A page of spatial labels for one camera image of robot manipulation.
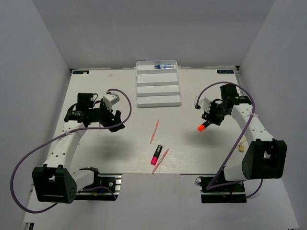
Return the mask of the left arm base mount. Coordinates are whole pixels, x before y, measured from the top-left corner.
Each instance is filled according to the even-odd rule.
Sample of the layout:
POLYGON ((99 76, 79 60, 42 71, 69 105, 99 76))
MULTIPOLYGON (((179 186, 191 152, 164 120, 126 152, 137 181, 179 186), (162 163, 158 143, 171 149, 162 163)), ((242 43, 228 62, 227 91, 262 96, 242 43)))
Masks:
POLYGON ((99 174, 95 182, 76 193, 75 200, 115 201, 120 192, 121 179, 121 174, 99 174))

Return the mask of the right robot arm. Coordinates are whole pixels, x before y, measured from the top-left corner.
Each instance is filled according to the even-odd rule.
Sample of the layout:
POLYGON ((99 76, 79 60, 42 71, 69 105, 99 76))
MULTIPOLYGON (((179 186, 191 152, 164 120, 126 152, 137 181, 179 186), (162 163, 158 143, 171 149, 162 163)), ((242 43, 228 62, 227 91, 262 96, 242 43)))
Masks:
POLYGON ((240 96, 237 92, 239 85, 227 81, 221 81, 219 85, 219 99, 211 101, 199 95, 195 101, 195 108, 203 110, 202 118, 205 121, 198 130, 202 132, 209 125, 219 126, 229 115, 239 125, 241 133, 207 188, 218 187, 228 191, 234 184, 246 180, 280 179, 287 153, 285 141, 277 140, 264 127, 255 113, 255 102, 248 92, 240 96), (227 165, 242 138, 248 143, 243 160, 227 165))

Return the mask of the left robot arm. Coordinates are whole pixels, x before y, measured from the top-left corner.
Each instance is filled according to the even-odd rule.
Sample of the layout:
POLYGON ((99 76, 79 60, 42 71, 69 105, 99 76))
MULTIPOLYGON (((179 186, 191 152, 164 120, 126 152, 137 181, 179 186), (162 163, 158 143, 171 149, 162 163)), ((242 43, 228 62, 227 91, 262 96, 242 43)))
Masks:
POLYGON ((72 203, 79 192, 97 191, 102 186, 99 170, 83 167, 71 170, 77 146, 92 123, 117 132, 125 126, 121 112, 113 112, 112 107, 119 102, 115 92, 107 92, 100 101, 95 101, 93 93, 79 93, 77 102, 70 106, 64 117, 63 137, 56 145, 44 164, 32 171, 38 201, 53 203, 72 203))

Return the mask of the clear blue-capped spray bottle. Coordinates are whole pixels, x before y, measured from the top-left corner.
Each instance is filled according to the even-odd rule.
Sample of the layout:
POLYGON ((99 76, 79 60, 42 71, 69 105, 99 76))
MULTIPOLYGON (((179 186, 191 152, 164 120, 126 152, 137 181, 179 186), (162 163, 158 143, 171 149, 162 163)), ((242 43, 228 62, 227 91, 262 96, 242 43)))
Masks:
POLYGON ((154 65, 154 69, 176 69, 176 65, 173 64, 157 64, 154 65))

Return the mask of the orange-capped black marker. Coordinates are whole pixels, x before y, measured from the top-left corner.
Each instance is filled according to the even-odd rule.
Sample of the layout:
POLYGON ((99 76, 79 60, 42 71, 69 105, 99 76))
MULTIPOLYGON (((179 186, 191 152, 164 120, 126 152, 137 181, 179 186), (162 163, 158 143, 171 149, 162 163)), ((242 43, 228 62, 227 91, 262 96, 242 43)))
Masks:
POLYGON ((210 126, 212 123, 210 121, 205 121, 203 124, 201 124, 200 126, 198 126, 198 131, 202 132, 204 131, 208 126, 210 126))

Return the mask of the pink black highlighter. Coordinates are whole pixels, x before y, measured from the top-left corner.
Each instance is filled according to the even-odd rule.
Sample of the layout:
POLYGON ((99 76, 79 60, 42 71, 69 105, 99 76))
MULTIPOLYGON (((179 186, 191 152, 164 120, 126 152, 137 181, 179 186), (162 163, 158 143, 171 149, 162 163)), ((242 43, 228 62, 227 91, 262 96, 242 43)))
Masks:
POLYGON ((163 146, 161 146, 161 145, 157 146, 157 148, 156 148, 156 150, 153 154, 152 160, 151 160, 151 165, 156 165, 162 149, 163 149, 163 146))

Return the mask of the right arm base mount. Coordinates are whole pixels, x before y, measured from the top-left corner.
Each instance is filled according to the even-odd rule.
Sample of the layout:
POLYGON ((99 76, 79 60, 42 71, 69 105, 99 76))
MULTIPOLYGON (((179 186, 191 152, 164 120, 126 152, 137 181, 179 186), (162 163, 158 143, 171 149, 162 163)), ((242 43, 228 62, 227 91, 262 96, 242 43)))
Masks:
POLYGON ((202 204, 246 203, 246 193, 243 184, 232 184, 207 190, 207 185, 213 176, 199 176, 195 183, 201 187, 202 204))

